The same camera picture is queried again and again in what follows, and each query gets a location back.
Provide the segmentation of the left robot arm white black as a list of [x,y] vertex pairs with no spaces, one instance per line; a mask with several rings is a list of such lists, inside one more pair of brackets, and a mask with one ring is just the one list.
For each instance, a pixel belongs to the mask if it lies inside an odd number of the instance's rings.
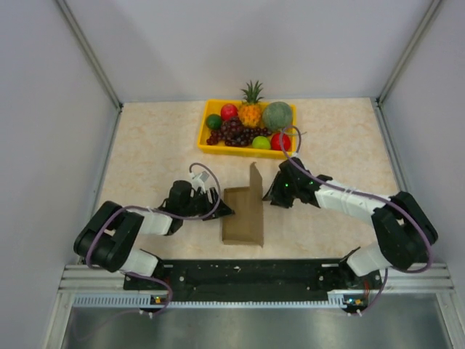
[[207,221],[234,214],[216,188],[205,188],[201,180],[177,180],[156,210],[124,208],[106,201],[79,233],[73,251],[108,272],[139,274],[141,282],[154,289],[164,282],[163,263],[154,254],[134,247],[139,235],[170,236],[186,217]]

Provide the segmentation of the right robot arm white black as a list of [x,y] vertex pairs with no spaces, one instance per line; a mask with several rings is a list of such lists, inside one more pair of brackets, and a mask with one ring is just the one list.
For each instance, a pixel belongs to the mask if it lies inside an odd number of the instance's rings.
[[410,193],[377,196],[361,192],[330,176],[313,176],[296,157],[280,164],[263,199],[286,209],[300,200],[344,213],[374,229],[376,242],[350,252],[339,269],[340,281],[349,288],[358,286],[375,270],[409,270],[415,263],[430,263],[431,247],[438,239],[436,229]]

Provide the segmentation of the brown cardboard box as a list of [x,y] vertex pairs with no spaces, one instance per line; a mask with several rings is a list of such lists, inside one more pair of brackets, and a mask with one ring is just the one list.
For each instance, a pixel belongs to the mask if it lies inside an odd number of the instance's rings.
[[223,201],[234,211],[222,219],[222,243],[225,245],[264,246],[264,209],[262,176],[251,163],[249,184],[224,189]]

